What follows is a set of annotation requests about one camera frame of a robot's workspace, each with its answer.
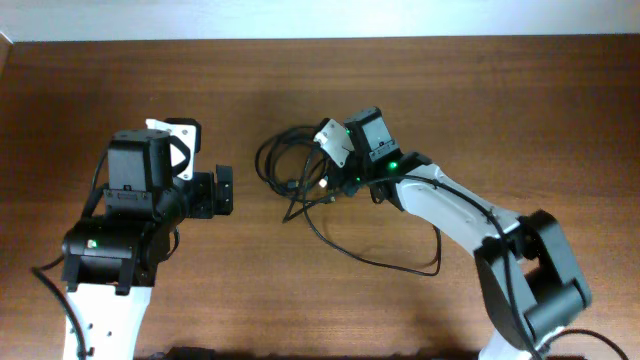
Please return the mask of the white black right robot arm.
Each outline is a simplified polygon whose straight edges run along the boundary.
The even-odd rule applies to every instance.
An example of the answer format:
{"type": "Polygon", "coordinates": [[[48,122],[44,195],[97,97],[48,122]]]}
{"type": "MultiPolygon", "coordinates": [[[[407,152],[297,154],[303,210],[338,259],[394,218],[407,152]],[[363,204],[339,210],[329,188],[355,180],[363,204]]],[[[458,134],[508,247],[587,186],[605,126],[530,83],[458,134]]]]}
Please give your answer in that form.
{"type": "Polygon", "coordinates": [[[447,176],[430,158],[405,153],[377,107],[344,122],[324,119],[314,140],[337,167],[330,184],[366,186],[377,203],[423,219],[474,258],[494,333],[482,359],[540,359],[543,346],[592,303],[559,222],[496,206],[447,176]]]}

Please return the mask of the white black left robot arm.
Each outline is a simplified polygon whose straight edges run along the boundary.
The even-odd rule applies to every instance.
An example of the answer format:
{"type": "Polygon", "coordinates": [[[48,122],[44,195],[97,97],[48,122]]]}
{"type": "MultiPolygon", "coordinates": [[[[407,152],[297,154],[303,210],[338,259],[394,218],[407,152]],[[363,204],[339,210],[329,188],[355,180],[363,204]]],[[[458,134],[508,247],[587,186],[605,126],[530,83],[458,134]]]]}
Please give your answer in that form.
{"type": "Polygon", "coordinates": [[[200,131],[123,130],[106,149],[109,180],[94,189],[64,237],[62,279],[78,336],[67,359],[131,359],[158,266],[169,259],[184,220],[233,210],[229,166],[196,172],[200,131]]]}

